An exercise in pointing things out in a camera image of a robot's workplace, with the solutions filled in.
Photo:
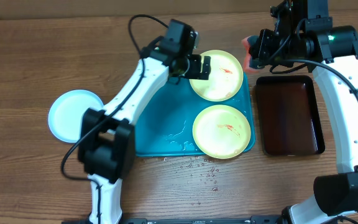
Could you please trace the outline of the red and grey sponge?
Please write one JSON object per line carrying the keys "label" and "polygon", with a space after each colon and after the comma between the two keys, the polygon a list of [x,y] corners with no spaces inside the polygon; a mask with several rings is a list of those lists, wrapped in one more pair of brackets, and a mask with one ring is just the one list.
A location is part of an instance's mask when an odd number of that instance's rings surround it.
{"label": "red and grey sponge", "polygon": [[248,36],[241,40],[241,43],[246,50],[246,56],[245,56],[244,63],[242,66],[243,71],[246,73],[257,73],[258,72],[257,69],[250,66],[252,57],[251,57],[251,54],[249,53],[250,47],[256,43],[257,38],[258,37],[256,35],[252,35],[252,36]]}

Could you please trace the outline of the yellow-green plate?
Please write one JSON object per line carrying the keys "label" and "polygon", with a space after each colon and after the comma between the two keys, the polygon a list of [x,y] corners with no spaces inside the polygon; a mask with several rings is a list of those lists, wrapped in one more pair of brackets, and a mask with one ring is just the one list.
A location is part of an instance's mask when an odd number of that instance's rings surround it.
{"label": "yellow-green plate", "polygon": [[190,80],[195,93],[208,101],[225,101],[232,98],[241,88],[244,74],[239,61],[223,50],[201,53],[201,61],[211,57],[211,73],[207,80]]}
{"label": "yellow-green plate", "polygon": [[213,105],[201,111],[192,127],[197,147],[216,159],[230,159],[241,154],[251,140],[248,119],[227,105]]}

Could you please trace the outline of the light blue plate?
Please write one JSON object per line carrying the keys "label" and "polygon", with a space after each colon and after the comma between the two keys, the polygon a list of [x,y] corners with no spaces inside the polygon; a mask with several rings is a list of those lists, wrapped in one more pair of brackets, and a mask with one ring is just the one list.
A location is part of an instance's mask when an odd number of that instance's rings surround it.
{"label": "light blue plate", "polygon": [[80,138],[82,117],[88,108],[99,111],[103,102],[91,91],[72,90],[58,97],[48,113],[48,126],[59,140],[75,143]]}

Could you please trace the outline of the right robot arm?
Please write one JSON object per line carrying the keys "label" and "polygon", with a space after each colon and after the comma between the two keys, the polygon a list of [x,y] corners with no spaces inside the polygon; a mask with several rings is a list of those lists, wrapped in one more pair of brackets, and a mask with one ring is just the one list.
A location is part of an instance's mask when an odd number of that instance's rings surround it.
{"label": "right robot arm", "polygon": [[244,70],[307,68],[326,103],[337,174],[317,177],[313,195],[282,211],[278,223],[337,223],[358,213],[358,34],[333,24],[326,1],[284,0],[270,8],[274,30],[245,38]]}

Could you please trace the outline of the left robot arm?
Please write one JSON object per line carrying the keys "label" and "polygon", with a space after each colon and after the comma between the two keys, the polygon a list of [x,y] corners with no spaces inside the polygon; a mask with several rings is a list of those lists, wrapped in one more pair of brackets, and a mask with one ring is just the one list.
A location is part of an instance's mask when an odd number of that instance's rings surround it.
{"label": "left robot arm", "polygon": [[210,58],[193,53],[197,31],[175,19],[166,29],[165,35],[137,50],[138,65],[121,91],[102,109],[89,108],[83,115],[75,146],[92,187],[89,223],[119,223],[122,180],[135,158],[135,124],[154,94],[171,77],[209,77]]}

